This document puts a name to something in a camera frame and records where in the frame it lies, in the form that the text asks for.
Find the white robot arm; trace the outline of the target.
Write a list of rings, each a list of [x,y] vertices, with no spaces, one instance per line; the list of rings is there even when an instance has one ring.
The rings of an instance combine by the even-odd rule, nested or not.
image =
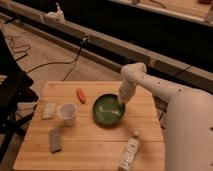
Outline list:
[[[213,171],[213,95],[147,74],[144,63],[121,68],[120,103],[141,86],[165,101],[165,171]]]

